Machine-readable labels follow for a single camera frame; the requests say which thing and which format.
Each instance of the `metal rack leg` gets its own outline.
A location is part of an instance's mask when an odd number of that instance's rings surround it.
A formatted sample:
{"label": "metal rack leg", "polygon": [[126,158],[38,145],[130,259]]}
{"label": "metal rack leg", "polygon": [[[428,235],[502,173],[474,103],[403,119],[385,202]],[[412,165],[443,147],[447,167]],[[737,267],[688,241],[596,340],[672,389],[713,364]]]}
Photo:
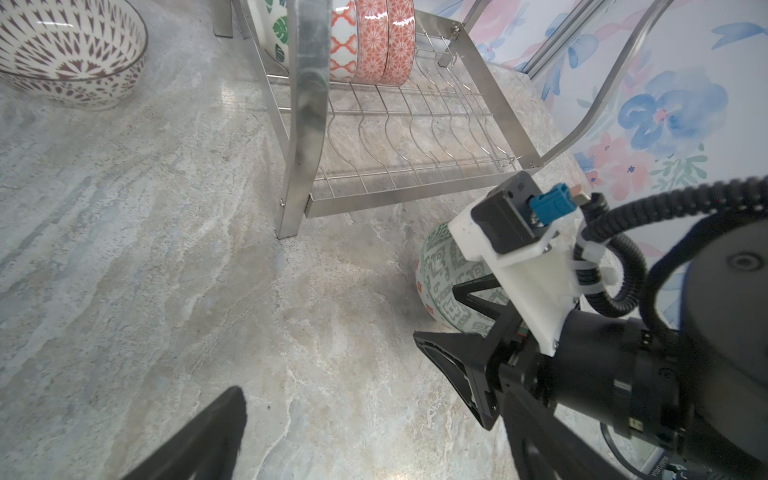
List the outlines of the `metal rack leg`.
{"label": "metal rack leg", "polygon": [[293,237],[310,201],[326,136],[331,43],[329,0],[288,3],[291,127],[277,238]]}
{"label": "metal rack leg", "polygon": [[214,35],[232,38],[231,0],[210,0],[214,9]]}

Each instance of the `green and white patterned bowl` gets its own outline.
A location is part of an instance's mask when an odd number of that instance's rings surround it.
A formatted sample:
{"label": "green and white patterned bowl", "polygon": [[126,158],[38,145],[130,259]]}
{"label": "green and white patterned bowl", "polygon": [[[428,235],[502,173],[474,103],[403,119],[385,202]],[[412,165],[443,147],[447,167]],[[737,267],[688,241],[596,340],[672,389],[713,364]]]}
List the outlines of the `green and white patterned bowl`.
{"label": "green and white patterned bowl", "polygon": [[[453,286],[491,274],[484,262],[470,262],[453,240],[448,224],[435,228],[422,247],[416,264],[416,289],[432,318],[461,332],[480,333],[483,336],[493,326],[493,320],[457,302]],[[477,292],[478,297],[506,304],[507,294],[501,288]]]}

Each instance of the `brown and white patterned bowl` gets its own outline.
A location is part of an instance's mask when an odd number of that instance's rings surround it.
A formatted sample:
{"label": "brown and white patterned bowl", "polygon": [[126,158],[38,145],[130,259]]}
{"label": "brown and white patterned bowl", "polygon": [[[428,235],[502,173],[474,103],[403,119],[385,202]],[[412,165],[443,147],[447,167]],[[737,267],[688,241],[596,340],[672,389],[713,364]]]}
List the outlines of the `brown and white patterned bowl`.
{"label": "brown and white patterned bowl", "polygon": [[147,40],[125,0],[0,0],[0,79],[68,107],[103,110],[128,96]]}

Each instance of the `pink flower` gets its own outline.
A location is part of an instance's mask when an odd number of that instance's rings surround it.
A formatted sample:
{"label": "pink flower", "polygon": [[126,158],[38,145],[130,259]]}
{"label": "pink flower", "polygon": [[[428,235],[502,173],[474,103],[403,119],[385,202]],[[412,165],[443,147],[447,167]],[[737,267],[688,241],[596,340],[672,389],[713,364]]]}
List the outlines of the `pink flower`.
{"label": "pink flower", "polygon": [[626,138],[611,140],[608,132],[600,136],[600,144],[594,145],[588,151],[589,157],[594,157],[594,167],[600,168],[611,160],[619,161],[627,156],[629,141]]}
{"label": "pink flower", "polygon": [[586,173],[584,175],[587,176],[587,180],[589,180],[590,184],[593,184],[593,185],[602,185],[603,184],[603,180],[601,180],[598,177],[598,173],[597,172],[589,172],[589,173]]}
{"label": "pink flower", "polygon": [[477,45],[491,43],[499,38],[504,30],[515,20],[520,0],[492,0],[472,29],[472,40]]}
{"label": "pink flower", "polygon": [[614,200],[622,201],[627,198],[630,190],[640,193],[650,185],[648,172],[654,163],[653,155],[637,151],[616,160],[617,164],[608,168],[607,176]]}

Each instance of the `blue connector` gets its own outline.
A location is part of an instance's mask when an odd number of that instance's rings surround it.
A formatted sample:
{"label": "blue connector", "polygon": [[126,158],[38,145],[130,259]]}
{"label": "blue connector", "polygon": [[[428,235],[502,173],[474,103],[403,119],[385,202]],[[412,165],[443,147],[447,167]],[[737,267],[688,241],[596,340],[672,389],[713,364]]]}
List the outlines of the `blue connector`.
{"label": "blue connector", "polygon": [[566,184],[557,184],[546,194],[531,198],[529,205],[544,225],[549,225],[576,210],[576,204],[571,199],[571,191]]}

